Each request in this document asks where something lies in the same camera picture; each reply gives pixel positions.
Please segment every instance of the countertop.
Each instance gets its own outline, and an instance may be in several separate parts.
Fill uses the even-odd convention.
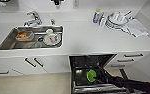
[[[133,37],[122,31],[98,26],[87,21],[57,22],[63,26],[62,45],[59,48],[0,50],[0,57],[106,54],[117,52],[150,51],[148,36]],[[12,30],[23,23],[0,23],[0,44]]]

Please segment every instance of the kitchen faucet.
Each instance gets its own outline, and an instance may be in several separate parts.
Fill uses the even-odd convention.
[[[29,12],[27,13],[27,15],[33,15],[33,17],[35,18],[35,20],[32,20],[32,21],[28,21],[28,22],[25,22],[24,23],[24,26],[30,26],[31,24],[33,23],[36,23],[37,25],[41,25],[42,24],[42,21],[38,15],[38,13],[36,11],[32,11],[32,12]]]

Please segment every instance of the kitchen sink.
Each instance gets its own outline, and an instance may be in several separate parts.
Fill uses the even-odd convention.
[[[55,45],[47,45],[44,41],[38,41],[39,38],[44,38],[47,33],[46,30],[52,29],[53,33],[60,34],[61,40]],[[19,32],[25,31],[34,33],[34,38],[31,41],[18,41],[16,36]],[[62,26],[41,26],[41,27],[16,27],[11,30],[8,36],[0,45],[0,50],[11,50],[11,49],[35,49],[35,48],[58,48],[62,45]]]

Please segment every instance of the white plate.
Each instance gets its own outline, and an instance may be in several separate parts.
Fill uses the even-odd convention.
[[[61,41],[61,34],[53,33],[52,36],[50,36],[50,35],[46,35],[44,37],[43,41],[46,45],[56,45]]]

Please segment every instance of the dish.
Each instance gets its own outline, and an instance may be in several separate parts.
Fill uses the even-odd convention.
[[[34,33],[32,31],[21,31],[15,38],[18,41],[31,41],[34,38]]]
[[[46,45],[56,45],[61,41],[61,34],[52,33],[50,35],[46,35],[43,41]]]
[[[123,22],[120,22],[113,20],[112,16],[108,16],[105,25],[112,30],[121,30],[128,22],[129,20],[127,18]]]

